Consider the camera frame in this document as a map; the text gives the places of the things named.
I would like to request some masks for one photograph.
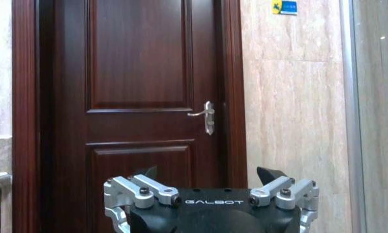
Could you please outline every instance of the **lever handle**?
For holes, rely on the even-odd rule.
[[[214,114],[214,110],[213,109],[204,109],[202,112],[198,112],[198,113],[186,113],[186,115],[189,117],[197,117],[202,114]]]
[[[214,132],[214,109],[213,104],[206,101],[204,104],[204,110],[198,113],[186,113],[189,117],[197,117],[204,115],[205,133],[212,135]]]

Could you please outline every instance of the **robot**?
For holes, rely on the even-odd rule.
[[[318,187],[257,167],[253,189],[188,189],[145,174],[104,183],[105,215],[117,233],[308,233],[317,218]]]

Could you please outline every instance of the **glass panel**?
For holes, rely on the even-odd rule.
[[[388,0],[353,0],[366,231],[388,233]]]

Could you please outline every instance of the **bolt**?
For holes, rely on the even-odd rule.
[[[149,194],[149,188],[148,188],[148,187],[141,187],[141,188],[140,188],[140,194],[141,194],[141,195],[146,195],[146,194]]]
[[[181,200],[181,197],[178,197],[178,196],[173,196],[173,198],[170,199],[170,205],[173,207],[178,207],[181,202],[182,202],[182,200]]]
[[[282,189],[280,190],[280,195],[282,195],[284,197],[289,197],[289,196],[292,195],[292,192],[290,192],[289,189],[282,188]]]
[[[248,198],[248,203],[252,205],[252,206],[257,206],[258,205],[258,199],[256,197],[249,197]]]

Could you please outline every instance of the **wooden door frame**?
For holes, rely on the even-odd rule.
[[[246,187],[245,120],[240,0],[216,0],[222,43],[220,69],[224,79],[226,117],[226,171],[230,187]],[[46,113],[41,107],[44,77],[52,72],[45,62],[52,49],[42,46],[52,30],[52,2],[13,0],[13,232],[41,229],[42,177],[41,143],[46,137]]]

